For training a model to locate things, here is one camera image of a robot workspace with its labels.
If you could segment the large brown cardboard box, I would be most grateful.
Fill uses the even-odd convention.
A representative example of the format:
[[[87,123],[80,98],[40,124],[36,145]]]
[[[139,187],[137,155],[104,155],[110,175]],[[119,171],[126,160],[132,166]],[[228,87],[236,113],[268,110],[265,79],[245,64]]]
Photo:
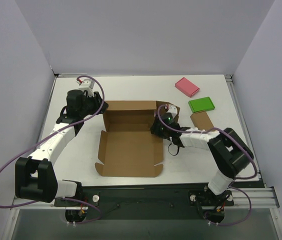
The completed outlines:
[[[151,134],[155,113],[165,113],[166,102],[110,100],[103,113],[97,173],[103,177],[159,176],[164,168],[163,139]]]

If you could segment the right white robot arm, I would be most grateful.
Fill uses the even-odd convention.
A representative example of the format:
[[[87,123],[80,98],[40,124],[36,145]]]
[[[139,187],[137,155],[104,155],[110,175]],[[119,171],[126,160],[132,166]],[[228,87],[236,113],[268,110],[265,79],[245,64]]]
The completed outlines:
[[[176,115],[156,113],[150,128],[151,134],[170,141],[181,148],[209,150],[217,165],[217,172],[207,187],[216,196],[223,194],[235,180],[249,180],[257,175],[254,156],[248,146],[232,128],[209,130],[180,127]]]

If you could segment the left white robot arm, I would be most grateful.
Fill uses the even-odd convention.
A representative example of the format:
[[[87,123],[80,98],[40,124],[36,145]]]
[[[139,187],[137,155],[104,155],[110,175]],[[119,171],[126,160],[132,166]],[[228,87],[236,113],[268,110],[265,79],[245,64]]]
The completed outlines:
[[[68,143],[78,135],[84,118],[103,114],[108,106],[97,91],[70,90],[66,106],[60,111],[48,139],[28,157],[16,161],[16,197],[45,203],[65,198],[73,206],[81,204],[84,199],[81,183],[57,179],[54,164]]]

